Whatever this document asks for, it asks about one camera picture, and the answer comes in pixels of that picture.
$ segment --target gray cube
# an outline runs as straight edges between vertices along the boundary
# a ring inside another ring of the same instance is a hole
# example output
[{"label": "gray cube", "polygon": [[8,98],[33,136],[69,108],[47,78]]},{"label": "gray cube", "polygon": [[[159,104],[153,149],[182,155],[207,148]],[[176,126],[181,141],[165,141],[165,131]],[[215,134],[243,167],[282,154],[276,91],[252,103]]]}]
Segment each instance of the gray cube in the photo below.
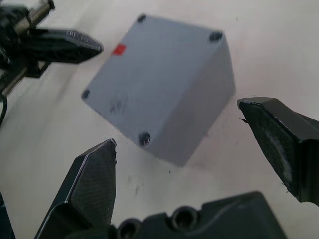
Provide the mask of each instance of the gray cube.
[{"label": "gray cube", "polygon": [[223,32],[142,15],[82,98],[135,144],[184,165],[234,91]]}]

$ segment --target cable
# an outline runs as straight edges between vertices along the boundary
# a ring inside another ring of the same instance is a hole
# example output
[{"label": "cable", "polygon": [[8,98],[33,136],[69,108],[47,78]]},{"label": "cable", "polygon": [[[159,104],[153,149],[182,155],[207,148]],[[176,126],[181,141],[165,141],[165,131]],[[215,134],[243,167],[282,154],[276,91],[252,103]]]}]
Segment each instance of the cable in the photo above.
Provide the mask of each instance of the cable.
[{"label": "cable", "polygon": [[6,114],[6,110],[8,109],[8,99],[3,94],[0,94],[0,102],[3,102],[3,109],[0,116],[0,126],[2,125],[2,122],[4,120],[4,116]]}]

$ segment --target red sticker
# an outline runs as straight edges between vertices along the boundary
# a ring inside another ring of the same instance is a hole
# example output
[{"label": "red sticker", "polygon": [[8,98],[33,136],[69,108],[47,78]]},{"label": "red sticker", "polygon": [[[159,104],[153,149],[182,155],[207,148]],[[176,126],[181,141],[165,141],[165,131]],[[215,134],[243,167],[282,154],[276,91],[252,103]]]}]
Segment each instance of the red sticker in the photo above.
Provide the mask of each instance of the red sticker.
[{"label": "red sticker", "polygon": [[113,51],[113,55],[121,56],[126,49],[126,45],[119,44]]}]

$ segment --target screw hole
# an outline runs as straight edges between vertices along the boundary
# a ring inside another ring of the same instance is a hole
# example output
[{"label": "screw hole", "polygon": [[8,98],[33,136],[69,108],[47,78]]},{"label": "screw hole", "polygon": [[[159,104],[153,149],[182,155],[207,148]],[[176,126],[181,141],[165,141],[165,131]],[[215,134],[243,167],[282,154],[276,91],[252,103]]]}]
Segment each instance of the screw hole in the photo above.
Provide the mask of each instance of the screw hole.
[{"label": "screw hole", "polygon": [[140,221],[136,219],[128,219],[119,226],[118,239],[131,239],[140,229]]},{"label": "screw hole", "polygon": [[89,90],[85,90],[85,91],[82,93],[82,98],[83,98],[83,99],[86,99],[86,98],[89,97],[89,95],[90,95],[90,91],[89,91]]},{"label": "screw hole", "polygon": [[194,228],[197,221],[197,211],[191,207],[177,209],[172,216],[172,225],[179,231],[188,231]]},{"label": "screw hole", "polygon": [[211,35],[209,36],[209,41],[210,41],[210,42],[217,42],[217,41],[219,41],[222,37],[223,37],[223,33],[222,33],[222,32],[215,31],[215,32],[211,33]]},{"label": "screw hole", "polygon": [[140,146],[147,146],[150,144],[151,141],[151,136],[149,133],[145,132],[145,133],[141,133],[139,135],[139,145]]},{"label": "screw hole", "polygon": [[141,23],[145,20],[146,16],[142,14],[141,16],[138,17],[138,23]]}]

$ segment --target white table surface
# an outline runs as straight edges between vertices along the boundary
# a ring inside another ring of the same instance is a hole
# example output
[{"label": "white table surface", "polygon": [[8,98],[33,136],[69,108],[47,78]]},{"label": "white table surface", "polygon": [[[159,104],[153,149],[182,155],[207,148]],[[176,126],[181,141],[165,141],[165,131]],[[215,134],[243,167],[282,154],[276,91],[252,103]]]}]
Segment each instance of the white table surface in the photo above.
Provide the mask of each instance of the white table surface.
[{"label": "white table surface", "polygon": [[[118,143],[117,225],[127,217],[172,213],[181,205],[199,209],[259,190],[288,238],[319,237],[319,208],[286,193],[236,106],[242,97],[275,97],[319,120],[317,0],[55,0],[55,5],[43,26],[89,33],[103,42],[104,52],[81,65],[53,64],[40,79],[24,79],[8,98],[0,129],[0,191],[18,239],[34,237],[73,160],[111,137]],[[142,12],[223,29],[229,43],[236,95],[183,168],[143,152],[80,98]]]}]

